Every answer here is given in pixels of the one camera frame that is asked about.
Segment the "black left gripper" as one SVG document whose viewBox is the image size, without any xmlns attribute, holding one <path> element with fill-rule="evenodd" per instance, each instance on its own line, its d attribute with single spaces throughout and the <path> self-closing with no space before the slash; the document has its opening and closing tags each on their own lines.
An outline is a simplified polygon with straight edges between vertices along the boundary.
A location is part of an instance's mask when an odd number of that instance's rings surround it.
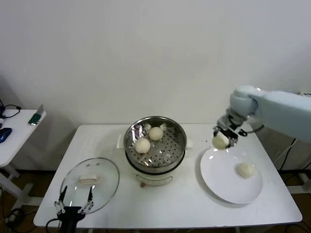
<svg viewBox="0 0 311 233">
<path fill-rule="evenodd" d="M 67 187 L 66 185 L 64 190 L 60 193 L 58 200 L 54 202 L 54 206 L 56 208 L 57 218 L 61 222 L 60 233 L 75 233 L 77 223 L 84 219 L 85 214 L 88 214 L 94 206 L 92 186 L 89 189 L 87 202 L 82 209 L 79 206 L 64 206 L 63 200 L 66 195 Z"/>
</svg>

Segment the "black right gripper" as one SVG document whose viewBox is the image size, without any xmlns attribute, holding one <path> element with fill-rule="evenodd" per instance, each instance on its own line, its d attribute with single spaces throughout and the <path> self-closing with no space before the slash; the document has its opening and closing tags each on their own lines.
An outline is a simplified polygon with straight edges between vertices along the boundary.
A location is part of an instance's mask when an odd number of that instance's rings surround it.
<svg viewBox="0 0 311 233">
<path fill-rule="evenodd" d="M 222 129 L 219 126 L 213 127 L 213 136 L 229 140 L 228 148 L 234 147 L 238 142 L 238 135 L 230 129 Z"/>
</svg>

